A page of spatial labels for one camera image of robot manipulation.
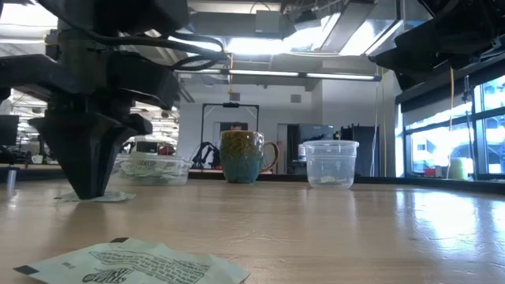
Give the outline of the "long LED strip light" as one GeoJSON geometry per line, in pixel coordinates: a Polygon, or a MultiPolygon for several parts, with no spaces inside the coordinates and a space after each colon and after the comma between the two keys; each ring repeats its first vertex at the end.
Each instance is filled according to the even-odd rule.
{"type": "Polygon", "coordinates": [[[179,70],[179,73],[195,73],[204,75],[223,75],[223,76],[257,76],[257,77],[291,77],[304,79],[321,80],[355,80],[355,81],[381,81],[382,77],[378,75],[360,75],[346,73],[299,73],[289,71],[271,71],[271,70],[245,70],[245,69],[202,69],[197,71],[179,70]]]}

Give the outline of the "bright ceiling light panel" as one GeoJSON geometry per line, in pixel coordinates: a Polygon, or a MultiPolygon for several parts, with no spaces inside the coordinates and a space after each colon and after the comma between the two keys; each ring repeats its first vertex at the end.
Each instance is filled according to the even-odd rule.
{"type": "MultiPolygon", "coordinates": [[[[202,47],[207,50],[220,51],[221,48],[217,43],[205,43],[198,41],[188,41],[170,37],[179,43],[187,43],[193,46],[202,47]]],[[[281,39],[256,39],[256,38],[232,38],[220,40],[224,47],[224,51],[231,54],[244,55],[273,55],[285,54],[290,51],[289,47],[283,43],[281,39]]]]}

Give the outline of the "small grey framed monitor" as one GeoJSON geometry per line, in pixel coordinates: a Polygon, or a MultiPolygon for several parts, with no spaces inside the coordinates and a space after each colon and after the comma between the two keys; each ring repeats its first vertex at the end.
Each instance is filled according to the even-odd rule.
{"type": "Polygon", "coordinates": [[[153,141],[138,141],[136,151],[150,154],[158,154],[159,144],[153,141]]]}

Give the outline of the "clear round plastic container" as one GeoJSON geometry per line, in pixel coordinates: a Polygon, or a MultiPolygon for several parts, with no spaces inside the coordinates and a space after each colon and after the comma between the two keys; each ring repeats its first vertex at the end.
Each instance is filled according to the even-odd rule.
{"type": "Polygon", "coordinates": [[[307,177],[315,187],[330,186],[347,190],[354,183],[355,162],[359,143],[352,140],[313,140],[304,142],[307,177]],[[325,176],[346,178],[346,185],[317,185],[313,180],[325,176]]]}

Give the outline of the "large glass window wall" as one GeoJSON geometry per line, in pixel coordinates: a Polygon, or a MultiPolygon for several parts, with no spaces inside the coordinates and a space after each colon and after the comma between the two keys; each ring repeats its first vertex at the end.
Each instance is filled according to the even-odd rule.
{"type": "Polygon", "coordinates": [[[400,105],[407,175],[450,178],[452,158],[467,158],[468,178],[505,177],[505,74],[425,103],[400,105]]]}

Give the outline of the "black gantry frame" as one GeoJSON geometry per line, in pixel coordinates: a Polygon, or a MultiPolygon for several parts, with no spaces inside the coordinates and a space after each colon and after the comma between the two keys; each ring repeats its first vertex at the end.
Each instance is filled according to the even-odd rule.
{"type": "Polygon", "coordinates": [[[198,147],[198,152],[195,157],[198,158],[197,162],[194,162],[193,165],[195,169],[202,170],[204,168],[204,163],[206,162],[205,157],[202,155],[202,151],[204,150],[204,119],[205,119],[205,109],[207,106],[213,107],[223,107],[223,108],[240,108],[240,107],[254,107],[256,109],[256,114],[254,117],[256,118],[256,131],[259,130],[259,115],[260,115],[260,106],[254,104],[240,104],[240,103],[203,103],[201,108],[201,124],[200,124],[200,143],[198,147]]]}

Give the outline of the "dark grey equipment box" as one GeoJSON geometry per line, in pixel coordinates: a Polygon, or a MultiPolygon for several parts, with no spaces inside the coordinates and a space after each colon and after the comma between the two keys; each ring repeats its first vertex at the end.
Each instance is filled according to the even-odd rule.
{"type": "Polygon", "coordinates": [[[332,140],[335,133],[333,125],[297,124],[287,126],[286,173],[306,175],[306,161],[298,160],[298,145],[313,140],[332,140]]]}

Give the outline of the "light green cup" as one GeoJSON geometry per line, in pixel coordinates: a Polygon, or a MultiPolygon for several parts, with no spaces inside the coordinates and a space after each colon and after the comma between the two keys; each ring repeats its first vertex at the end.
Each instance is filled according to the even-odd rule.
{"type": "Polygon", "coordinates": [[[455,180],[466,180],[468,178],[468,171],[466,169],[467,158],[452,158],[449,169],[449,176],[455,180]]]}

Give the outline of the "black fabric enclosure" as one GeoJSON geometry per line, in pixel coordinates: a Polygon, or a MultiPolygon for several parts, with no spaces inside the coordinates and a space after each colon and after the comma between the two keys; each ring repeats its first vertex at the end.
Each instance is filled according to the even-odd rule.
{"type": "Polygon", "coordinates": [[[353,140],[359,143],[355,162],[355,174],[360,177],[379,177],[380,161],[380,127],[348,125],[340,129],[342,140],[353,140]]]}

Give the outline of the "green brown ceramic mug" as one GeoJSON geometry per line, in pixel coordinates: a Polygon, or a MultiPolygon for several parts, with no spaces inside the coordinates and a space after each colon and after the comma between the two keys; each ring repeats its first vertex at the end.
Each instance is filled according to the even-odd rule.
{"type": "Polygon", "coordinates": [[[266,141],[260,132],[223,131],[219,151],[222,171],[228,183],[253,184],[260,173],[271,170],[279,161],[279,146],[266,141]],[[263,166],[266,145],[273,147],[274,159],[268,166],[263,166]]]}

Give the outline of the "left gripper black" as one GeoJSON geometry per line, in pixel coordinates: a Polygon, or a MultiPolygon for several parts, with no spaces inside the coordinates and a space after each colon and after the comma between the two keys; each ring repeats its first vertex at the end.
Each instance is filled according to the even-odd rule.
{"type": "Polygon", "coordinates": [[[129,114],[135,101],[169,110],[179,84],[166,65],[134,52],[80,52],[0,57],[0,88],[21,88],[48,103],[48,114],[29,120],[81,199],[103,196],[115,159],[132,136],[152,134],[152,123],[129,114]],[[86,114],[112,119],[99,139],[90,188],[90,140],[86,114]]]}

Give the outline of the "white Stevia sweetener packet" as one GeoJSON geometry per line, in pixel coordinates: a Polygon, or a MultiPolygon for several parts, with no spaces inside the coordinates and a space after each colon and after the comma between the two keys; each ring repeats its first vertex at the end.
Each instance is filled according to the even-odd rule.
{"type": "Polygon", "coordinates": [[[159,176],[119,176],[123,181],[135,185],[185,185],[188,181],[187,175],[164,174],[159,176]]]}
{"type": "Polygon", "coordinates": [[[105,192],[103,196],[91,198],[87,200],[81,199],[76,193],[66,193],[61,196],[55,197],[56,200],[63,200],[66,202],[96,202],[96,203],[114,203],[131,200],[136,196],[134,193],[127,192],[105,192]]]}
{"type": "Polygon", "coordinates": [[[15,271],[46,284],[242,284],[249,273],[211,254],[120,237],[15,271]]]}
{"type": "Polygon", "coordinates": [[[185,157],[133,152],[118,157],[118,167],[128,175],[151,175],[187,171],[192,163],[185,157]]]}

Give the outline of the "grey ceiling box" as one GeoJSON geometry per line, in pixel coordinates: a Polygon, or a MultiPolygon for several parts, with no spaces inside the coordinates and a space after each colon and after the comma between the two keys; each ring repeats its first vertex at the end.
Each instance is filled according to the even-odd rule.
{"type": "Polygon", "coordinates": [[[277,34],[280,32],[281,16],[278,11],[256,11],[256,33],[277,34]]]}

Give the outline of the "green white Truvia packet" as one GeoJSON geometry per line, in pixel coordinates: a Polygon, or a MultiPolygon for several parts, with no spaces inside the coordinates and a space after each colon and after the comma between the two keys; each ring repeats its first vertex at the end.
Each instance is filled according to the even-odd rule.
{"type": "Polygon", "coordinates": [[[346,185],[347,184],[346,178],[339,178],[339,177],[332,177],[332,176],[315,178],[313,181],[317,185],[346,185]]]}

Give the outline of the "black aluminium table frame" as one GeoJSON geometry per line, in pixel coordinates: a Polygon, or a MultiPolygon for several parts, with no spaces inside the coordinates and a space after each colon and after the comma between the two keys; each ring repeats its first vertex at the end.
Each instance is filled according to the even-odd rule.
{"type": "MultiPolygon", "coordinates": [[[[7,165],[0,164],[0,183],[7,178],[7,165]]],[[[43,169],[21,169],[14,167],[17,172],[17,181],[46,181],[65,179],[63,171],[57,167],[43,169]]],[[[190,172],[189,179],[197,180],[225,180],[222,173],[190,172]]],[[[277,175],[261,174],[258,181],[274,182],[308,182],[306,176],[301,175],[277,175]]],[[[460,181],[433,179],[424,177],[355,177],[354,185],[377,184],[377,185],[415,185],[421,188],[446,189],[460,192],[474,192],[497,194],[505,196],[505,183],[491,181],[460,181]]]]}

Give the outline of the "black computer monitor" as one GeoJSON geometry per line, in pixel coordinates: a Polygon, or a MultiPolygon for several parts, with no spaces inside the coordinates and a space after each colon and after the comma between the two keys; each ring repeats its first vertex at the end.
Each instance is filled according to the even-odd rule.
{"type": "Polygon", "coordinates": [[[17,143],[18,115],[0,115],[0,146],[14,146],[17,143]]]}

